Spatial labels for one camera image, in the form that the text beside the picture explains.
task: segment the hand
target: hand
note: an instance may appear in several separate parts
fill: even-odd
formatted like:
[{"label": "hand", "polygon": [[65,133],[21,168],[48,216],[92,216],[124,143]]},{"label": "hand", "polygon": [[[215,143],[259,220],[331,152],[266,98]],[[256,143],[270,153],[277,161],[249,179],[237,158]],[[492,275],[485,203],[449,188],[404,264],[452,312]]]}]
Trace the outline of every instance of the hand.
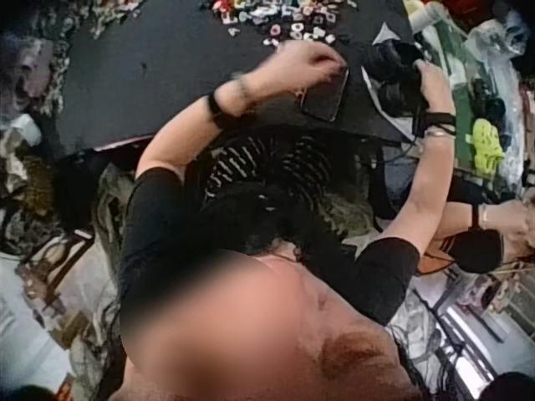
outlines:
[{"label": "hand", "polygon": [[246,80],[252,95],[265,99],[329,81],[345,66],[344,59],[327,44],[291,40],[246,75]]},{"label": "hand", "polygon": [[422,60],[417,60],[415,66],[421,72],[421,93],[429,103],[429,111],[456,115],[450,82],[444,71]]},{"label": "hand", "polygon": [[528,231],[529,211],[519,200],[487,206],[484,229],[500,231],[504,236],[525,236]]}]

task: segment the black phone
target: black phone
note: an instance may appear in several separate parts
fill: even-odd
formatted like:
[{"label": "black phone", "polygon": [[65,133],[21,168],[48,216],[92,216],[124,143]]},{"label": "black phone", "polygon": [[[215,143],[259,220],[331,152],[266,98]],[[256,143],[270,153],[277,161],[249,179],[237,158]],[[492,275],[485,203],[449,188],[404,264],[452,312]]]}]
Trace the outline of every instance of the black phone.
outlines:
[{"label": "black phone", "polygon": [[332,123],[336,119],[345,85],[348,82],[349,69],[334,76],[330,82],[318,84],[307,89],[301,99],[301,111],[306,115]]}]

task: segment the black table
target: black table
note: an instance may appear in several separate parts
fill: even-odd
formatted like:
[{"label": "black table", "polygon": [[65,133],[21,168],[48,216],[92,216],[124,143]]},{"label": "black table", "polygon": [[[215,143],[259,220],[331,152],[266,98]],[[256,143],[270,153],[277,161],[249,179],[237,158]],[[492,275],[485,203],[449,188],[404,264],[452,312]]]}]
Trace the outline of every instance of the black table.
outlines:
[{"label": "black table", "polygon": [[[359,11],[344,5],[336,43],[350,66],[349,85],[333,124],[302,115],[294,99],[275,99],[262,107],[263,123],[329,127],[401,142],[405,137],[375,110],[360,72],[362,46],[371,43],[383,22],[403,40],[412,34],[401,0],[359,0]],[[248,71],[273,49],[262,45],[254,27],[240,26],[235,38],[195,0],[148,0],[138,18],[109,27],[94,40],[89,26],[74,36],[64,86],[64,111],[51,134],[54,158],[154,134],[167,120],[232,72]]]}]

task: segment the dark hair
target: dark hair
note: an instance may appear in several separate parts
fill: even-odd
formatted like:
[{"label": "dark hair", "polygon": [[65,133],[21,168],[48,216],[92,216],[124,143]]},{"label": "dark hair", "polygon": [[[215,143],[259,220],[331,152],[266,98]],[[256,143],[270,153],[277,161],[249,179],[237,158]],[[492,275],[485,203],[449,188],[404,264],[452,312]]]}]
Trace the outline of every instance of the dark hair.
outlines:
[{"label": "dark hair", "polygon": [[55,401],[54,393],[47,388],[27,385],[8,393],[6,401]]},{"label": "dark hair", "polygon": [[535,380],[519,372],[497,376],[479,396],[479,401],[532,401],[534,399]]}]

